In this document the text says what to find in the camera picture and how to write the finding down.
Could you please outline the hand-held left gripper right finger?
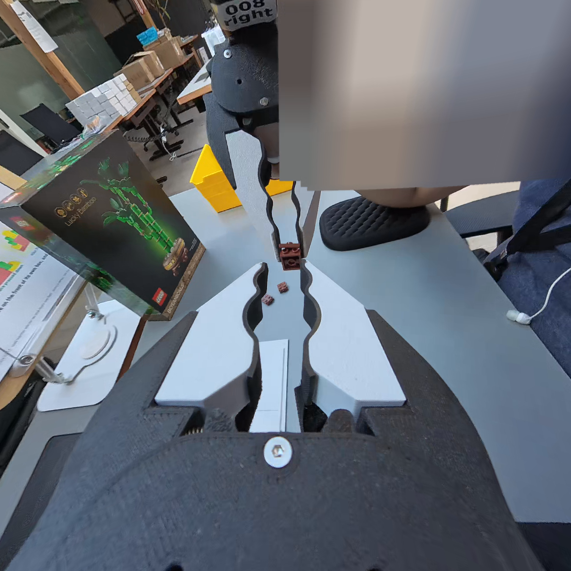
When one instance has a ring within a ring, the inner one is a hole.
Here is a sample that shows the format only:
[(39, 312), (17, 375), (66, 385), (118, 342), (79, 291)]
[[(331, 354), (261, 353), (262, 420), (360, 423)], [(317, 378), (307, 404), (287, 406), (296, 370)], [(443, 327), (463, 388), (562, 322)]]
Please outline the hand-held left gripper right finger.
[(315, 265), (302, 261), (303, 342), (300, 398), (329, 416), (401, 407), (406, 396), (365, 306)]

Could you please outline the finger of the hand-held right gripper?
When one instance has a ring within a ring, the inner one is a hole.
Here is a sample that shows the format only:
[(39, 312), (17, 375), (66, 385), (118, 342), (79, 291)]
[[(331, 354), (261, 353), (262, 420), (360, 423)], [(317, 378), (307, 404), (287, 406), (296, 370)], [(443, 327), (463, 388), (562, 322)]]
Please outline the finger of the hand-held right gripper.
[(304, 187), (301, 181), (294, 182), (291, 199), (297, 212), (296, 233), (303, 259), (309, 253), (315, 233), (320, 196), (321, 191), (312, 191)]
[(273, 201), (261, 176), (266, 160), (263, 145), (243, 130), (229, 132), (225, 139), (236, 183), (235, 193), (266, 250), (279, 261), (280, 237), (272, 215)]

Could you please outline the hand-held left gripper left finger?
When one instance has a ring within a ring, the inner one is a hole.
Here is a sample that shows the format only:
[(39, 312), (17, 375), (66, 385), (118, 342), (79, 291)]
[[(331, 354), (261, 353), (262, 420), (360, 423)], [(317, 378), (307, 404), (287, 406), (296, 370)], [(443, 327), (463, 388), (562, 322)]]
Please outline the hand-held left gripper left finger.
[(254, 329), (263, 316), (267, 277), (267, 263), (256, 263), (198, 308), (156, 404), (218, 408), (231, 418), (249, 405), (248, 380), (260, 361)]

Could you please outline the brown toy brick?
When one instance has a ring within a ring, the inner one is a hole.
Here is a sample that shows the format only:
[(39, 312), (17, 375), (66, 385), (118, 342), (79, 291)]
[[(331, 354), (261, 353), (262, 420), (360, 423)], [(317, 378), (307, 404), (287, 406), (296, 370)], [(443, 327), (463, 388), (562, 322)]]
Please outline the brown toy brick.
[(279, 260), (283, 271), (300, 269), (303, 251), (300, 244), (288, 242), (278, 245)]

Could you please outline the person's right forearm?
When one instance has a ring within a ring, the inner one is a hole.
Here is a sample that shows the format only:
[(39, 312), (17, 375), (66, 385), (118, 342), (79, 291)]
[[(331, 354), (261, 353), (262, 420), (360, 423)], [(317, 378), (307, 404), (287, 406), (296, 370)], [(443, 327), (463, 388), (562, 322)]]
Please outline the person's right forearm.
[(416, 208), (444, 199), (467, 185), (449, 187), (409, 187), (398, 189), (368, 189), (357, 193), (372, 203), (389, 208)]

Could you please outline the grey desk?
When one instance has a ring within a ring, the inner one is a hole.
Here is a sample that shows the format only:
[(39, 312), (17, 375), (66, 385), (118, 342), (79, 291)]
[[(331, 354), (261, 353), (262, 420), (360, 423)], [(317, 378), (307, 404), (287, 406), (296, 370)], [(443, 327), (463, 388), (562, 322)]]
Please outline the grey desk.
[[(171, 198), (206, 247), (175, 317), (147, 323), (133, 362), (189, 311), (251, 268), (268, 263), (260, 340), (289, 340), (286, 431), (299, 432), (304, 296), (242, 208), (215, 213), (196, 189)], [(512, 304), (436, 206), (411, 238), (350, 252), (315, 234), (308, 260), (365, 308), (375, 310), (439, 374), (475, 425), (514, 519), (570, 522), (570, 380), (529, 327), (506, 319)]]

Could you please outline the yellow plastic bin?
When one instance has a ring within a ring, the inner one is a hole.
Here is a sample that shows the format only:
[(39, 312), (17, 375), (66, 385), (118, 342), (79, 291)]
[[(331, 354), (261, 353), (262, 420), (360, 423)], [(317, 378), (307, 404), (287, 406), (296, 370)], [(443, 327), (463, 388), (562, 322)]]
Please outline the yellow plastic bin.
[(208, 143), (200, 153), (190, 182), (217, 213), (242, 206)]

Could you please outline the black wrist rest pad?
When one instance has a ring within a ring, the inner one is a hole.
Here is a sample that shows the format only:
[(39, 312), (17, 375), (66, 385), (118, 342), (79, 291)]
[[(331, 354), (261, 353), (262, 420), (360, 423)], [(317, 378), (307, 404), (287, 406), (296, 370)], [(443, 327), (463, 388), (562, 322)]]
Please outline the black wrist rest pad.
[(358, 196), (327, 208), (319, 230), (327, 248), (345, 252), (409, 238), (424, 231), (430, 221), (425, 206), (391, 208)]

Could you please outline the white printed paper sheet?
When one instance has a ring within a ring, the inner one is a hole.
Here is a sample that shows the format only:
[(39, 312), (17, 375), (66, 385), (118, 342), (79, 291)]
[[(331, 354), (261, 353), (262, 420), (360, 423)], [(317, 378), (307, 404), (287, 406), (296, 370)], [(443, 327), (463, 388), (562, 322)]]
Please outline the white printed paper sheet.
[(249, 432), (284, 432), (287, 413), (288, 340), (262, 341), (261, 396)]

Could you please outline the cardboard box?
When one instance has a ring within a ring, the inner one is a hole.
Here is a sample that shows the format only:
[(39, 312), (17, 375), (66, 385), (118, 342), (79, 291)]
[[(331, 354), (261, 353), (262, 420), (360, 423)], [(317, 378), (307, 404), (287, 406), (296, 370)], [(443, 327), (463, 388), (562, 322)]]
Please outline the cardboard box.
[(153, 51), (165, 69), (177, 68), (187, 59), (178, 40), (171, 37), (162, 36), (143, 47), (143, 51)]
[(124, 76), (137, 91), (147, 87), (166, 72), (154, 50), (132, 54), (114, 77)]

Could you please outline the stack of white boxes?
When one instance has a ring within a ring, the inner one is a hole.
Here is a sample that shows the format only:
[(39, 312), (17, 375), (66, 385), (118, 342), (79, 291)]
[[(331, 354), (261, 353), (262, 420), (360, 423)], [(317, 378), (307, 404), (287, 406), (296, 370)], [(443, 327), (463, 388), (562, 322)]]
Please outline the stack of white boxes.
[(83, 127), (96, 119), (100, 125), (106, 126), (125, 117), (141, 100), (132, 83), (120, 73), (69, 101), (66, 108)]

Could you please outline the dark bamboo print box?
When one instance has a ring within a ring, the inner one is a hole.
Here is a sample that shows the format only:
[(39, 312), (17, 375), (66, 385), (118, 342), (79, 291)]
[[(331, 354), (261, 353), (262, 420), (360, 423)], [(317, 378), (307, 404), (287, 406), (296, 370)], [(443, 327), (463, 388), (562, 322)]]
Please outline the dark bamboo print box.
[(1, 222), (147, 320), (171, 320), (204, 245), (119, 130), (1, 201)]

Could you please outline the black office chair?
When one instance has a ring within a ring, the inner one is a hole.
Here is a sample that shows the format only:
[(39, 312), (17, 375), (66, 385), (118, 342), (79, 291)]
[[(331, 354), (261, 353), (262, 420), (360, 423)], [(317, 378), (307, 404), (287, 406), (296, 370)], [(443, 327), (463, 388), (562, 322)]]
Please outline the black office chair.
[(519, 191), (489, 196), (447, 210), (444, 214), (461, 238), (495, 233), (497, 243), (513, 234), (513, 218)]

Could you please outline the illustrated instruction sheet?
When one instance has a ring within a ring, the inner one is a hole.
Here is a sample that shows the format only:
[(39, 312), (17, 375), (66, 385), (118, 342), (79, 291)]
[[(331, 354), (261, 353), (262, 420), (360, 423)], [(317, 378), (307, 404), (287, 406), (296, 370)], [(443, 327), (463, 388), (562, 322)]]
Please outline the illustrated instruction sheet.
[(50, 355), (58, 327), (86, 281), (1, 223), (1, 380), (27, 373)]

